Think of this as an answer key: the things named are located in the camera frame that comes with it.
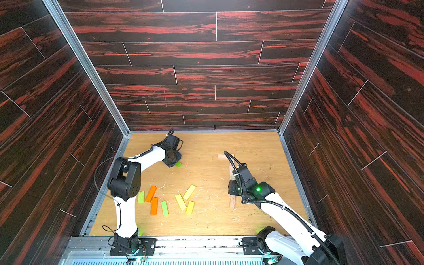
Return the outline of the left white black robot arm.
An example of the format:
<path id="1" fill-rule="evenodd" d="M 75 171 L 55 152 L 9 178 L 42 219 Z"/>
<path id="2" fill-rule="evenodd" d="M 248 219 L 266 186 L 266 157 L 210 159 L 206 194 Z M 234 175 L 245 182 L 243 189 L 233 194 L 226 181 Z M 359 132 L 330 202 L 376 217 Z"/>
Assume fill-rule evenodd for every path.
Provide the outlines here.
<path id="1" fill-rule="evenodd" d="M 102 226 L 103 230 L 113 233 L 112 250 L 127 255 L 139 251 L 141 243 L 135 220 L 135 199 L 141 188 L 141 173 L 158 162 L 174 167 L 182 158 L 182 144 L 183 141 L 174 135 L 174 129 L 170 129 L 162 141 L 151 145 L 145 152 L 116 158 L 107 188 L 115 204 L 117 228 Z"/>

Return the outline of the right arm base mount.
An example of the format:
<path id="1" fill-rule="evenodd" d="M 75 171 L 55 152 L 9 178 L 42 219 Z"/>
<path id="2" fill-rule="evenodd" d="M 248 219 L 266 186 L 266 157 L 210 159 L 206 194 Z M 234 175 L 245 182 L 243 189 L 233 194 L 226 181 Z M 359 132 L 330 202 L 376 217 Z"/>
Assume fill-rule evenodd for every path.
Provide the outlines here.
<path id="1" fill-rule="evenodd" d="M 239 245 L 243 248 L 244 255 L 278 255 L 277 252 L 271 251 L 266 243 L 267 236 L 273 231 L 275 228 L 267 226 L 256 237 L 243 237 Z"/>

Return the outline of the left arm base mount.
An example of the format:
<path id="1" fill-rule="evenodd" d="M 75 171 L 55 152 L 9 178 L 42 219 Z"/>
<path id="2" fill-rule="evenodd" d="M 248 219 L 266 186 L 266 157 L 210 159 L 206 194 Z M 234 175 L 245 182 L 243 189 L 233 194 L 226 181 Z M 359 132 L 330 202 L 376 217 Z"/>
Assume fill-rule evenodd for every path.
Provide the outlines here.
<path id="1" fill-rule="evenodd" d="M 140 237 L 138 231 L 131 237 L 113 236 L 111 256 L 153 256 L 156 249 L 157 238 Z"/>

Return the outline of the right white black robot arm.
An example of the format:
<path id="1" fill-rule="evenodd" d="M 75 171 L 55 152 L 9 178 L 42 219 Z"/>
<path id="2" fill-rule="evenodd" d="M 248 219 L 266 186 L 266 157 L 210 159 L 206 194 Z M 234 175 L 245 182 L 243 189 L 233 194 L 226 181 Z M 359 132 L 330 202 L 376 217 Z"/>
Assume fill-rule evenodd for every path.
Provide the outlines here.
<path id="1" fill-rule="evenodd" d="M 258 183 L 247 165 L 224 152 L 233 167 L 234 179 L 229 194 L 241 197 L 242 204 L 253 204 L 272 217 L 291 236 L 267 226 L 256 236 L 257 246 L 265 255 L 280 254 L 296 265 L 345 265 L 346 251 L 337 235 L 327 235 L 297 214 L 268 183 Z"/>

